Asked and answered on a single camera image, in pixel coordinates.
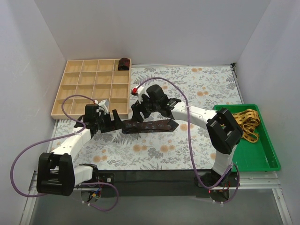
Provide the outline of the dark brown patterned tie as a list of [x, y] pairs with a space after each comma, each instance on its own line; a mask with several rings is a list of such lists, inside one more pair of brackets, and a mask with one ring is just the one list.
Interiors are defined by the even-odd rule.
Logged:
[[124, 120], [123, 124], [123, 134], [173, 132], [179, 126], [179, 124], [172, 119], [147, 122]]

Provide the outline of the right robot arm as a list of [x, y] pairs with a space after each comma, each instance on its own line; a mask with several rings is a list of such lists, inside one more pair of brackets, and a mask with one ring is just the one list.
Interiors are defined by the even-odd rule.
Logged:
[[148, 89], [136, 86], [131, 90], [131, 94], [138, 97], [131, 106], [132, 120], [143, 122], [151, 113], [158, 112], [166, 118], [182, 120], [189, 125], [194, 124], [206, 129], [216, 150], [216, 158], [209, 173], [203, 176], [196, 173], [195, 176], [199, 184], [206, 189], [223, 186], [229, 181], [234, 152], [243, 131], [228, 109], [214, 111], [189, 106], [187, 101], [169, 98], [159, 85], [152, 85]]

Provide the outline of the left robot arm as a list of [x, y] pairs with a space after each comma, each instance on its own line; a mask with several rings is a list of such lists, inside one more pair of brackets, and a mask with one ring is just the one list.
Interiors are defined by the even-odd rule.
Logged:
[[117, 110], [105, 112], [97, 104], [87, 104], [84, 115], [74, 125], [71, 136], [49, 153], [42, 153], [38, 161], [37, 191], [42, 194], [72, 194], [81, 183], [96, 187], [100, 176], [94, 164], [80, 164], [74, 167], [73, 160], [84, 145], [96, 133], [107, 133], [122, 129], [123, 123]]

